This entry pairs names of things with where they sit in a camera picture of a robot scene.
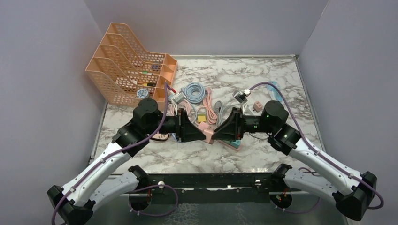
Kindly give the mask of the teal plug adapter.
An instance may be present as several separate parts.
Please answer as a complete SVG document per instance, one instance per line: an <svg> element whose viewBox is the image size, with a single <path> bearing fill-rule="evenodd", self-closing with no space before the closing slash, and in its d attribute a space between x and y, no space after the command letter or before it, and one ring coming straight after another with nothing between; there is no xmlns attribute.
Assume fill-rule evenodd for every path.
<svg viewBox="0 0 398 225"><path fill-rule="evenodd" d="M240 150L240 146L241 146L240 140L235 140L235 141L230 142L230 147L232 147L235 150Z"/></svg>

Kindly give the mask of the yellow plug adapter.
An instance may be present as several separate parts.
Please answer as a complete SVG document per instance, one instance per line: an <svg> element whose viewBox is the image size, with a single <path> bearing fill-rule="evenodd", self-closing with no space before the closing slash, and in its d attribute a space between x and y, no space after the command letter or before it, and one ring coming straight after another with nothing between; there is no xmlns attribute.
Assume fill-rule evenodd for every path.
<svg viewBox="0 0 398 225"><path fill-rule="evenodd" d="M207 120L207 116L205 114L203 114L203 113L198 114L198 116L197 116L198 123L206 122L206 120Z"/></svg>

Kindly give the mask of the pink plug adapter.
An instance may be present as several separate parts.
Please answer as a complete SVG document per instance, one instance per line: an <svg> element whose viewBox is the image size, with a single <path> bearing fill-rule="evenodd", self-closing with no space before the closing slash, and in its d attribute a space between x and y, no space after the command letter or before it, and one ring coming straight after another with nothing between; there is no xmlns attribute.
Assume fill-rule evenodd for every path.
<svg viewBox="0 0 398 225"><path fill-rule="evenodd" d="M203 134L205 135L205 139L203 140L204 142L208 143L208 144L213 144L214 143L214 139L212 138L214 131L211 129L204 129L203 130Z"/></svg>

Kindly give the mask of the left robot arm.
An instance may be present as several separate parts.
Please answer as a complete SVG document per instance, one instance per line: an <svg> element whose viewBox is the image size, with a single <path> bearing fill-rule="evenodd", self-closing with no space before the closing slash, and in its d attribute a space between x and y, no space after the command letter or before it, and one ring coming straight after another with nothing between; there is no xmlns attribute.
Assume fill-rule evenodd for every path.
<svg viewBox="0 0 398 225"><path fill-rule="evenodd" d="M142 99L133 110L132 119L121 127L102 155L73 180L63 186L52 186L47 195L54 207L51 223L60 215L67 225L83 225L108 194L97 188L119 166L134 157L157 133L174 133L181 142L205 140L206 136L193 125L184 109L175 116L166 116L153 99Z"/></svg>

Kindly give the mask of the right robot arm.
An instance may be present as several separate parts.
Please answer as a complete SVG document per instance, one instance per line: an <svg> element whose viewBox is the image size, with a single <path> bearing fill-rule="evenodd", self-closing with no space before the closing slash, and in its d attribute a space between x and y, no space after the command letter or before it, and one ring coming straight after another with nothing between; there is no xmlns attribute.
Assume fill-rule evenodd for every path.
<svg viewBox="0 0 398 225"><path fill-rule="evenodd" d="M319 176L304 175L288 165L280 165L271 177L278 191L296 188L335 204L347 218L362 220L375 194L377 177L352 169L317 148L297 129L287 124L288 112L278 101L268 101L260 116L244 115L234 107L228 118L214 130L215 140L234 141L244 133L267 133L271 147L301 161Z"/></svg>

